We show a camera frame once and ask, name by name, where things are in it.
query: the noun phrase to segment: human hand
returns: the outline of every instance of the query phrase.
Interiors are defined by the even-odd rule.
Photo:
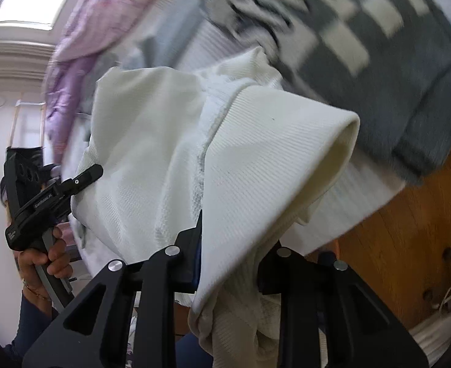
[[[35,265],[50,262],[47,272],[56,278],[69,278],[73,273],[70,266],[70,256],[65,252],[65,241],[60,239],[62,231],[55,227],[52,233],[57,241],[48,251],[48,256],[36,249],[27,249],[21,252],[17,258],[21,277],[25,281],[24,296],[48,316],[51,316],[52,313],[52,302],[38,277]]]

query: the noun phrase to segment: metal screw head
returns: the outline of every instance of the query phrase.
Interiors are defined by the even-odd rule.
[[[333,267],[338,271],[346,271],[348,268],[348,264],[345,263],[343,260],[337,260],[336,262],[333,263]]]
[[[276,254],[280,257],[290,257],[292,251],[289,248],[278,248]]]
[[[120,260],[113,260],[108,263],[108,269],[110,271],[118,271],[123,267],[123,263]]]
[[[168,256],[176,256],[179,253],[179,248],[175,245],[168,246],[164,251]]]

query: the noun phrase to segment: wall molding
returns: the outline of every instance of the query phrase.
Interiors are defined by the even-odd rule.
[[[0,79],[43,80],[55,47],[27,41],[0,41]]]

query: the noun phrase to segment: wooden floor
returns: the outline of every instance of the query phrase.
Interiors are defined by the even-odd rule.
[[[441,298],[451,283],[442,259],[451,247],[451,153],[421,187],[407,187],[339,240],[346,260],[407,328],[429,316],[422,294]]]

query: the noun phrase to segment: white sweater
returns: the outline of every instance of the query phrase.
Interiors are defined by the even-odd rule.
[[[194,227],[202,267],[189,325],[214,367],[275,366],[279,302],[257,266],[292,223],[309,220],[355,145],[359,118],[280,88],[261,48],[189,74],[110,70],[98,83],[79,166],[103,176],[72,212],[127,263]]]

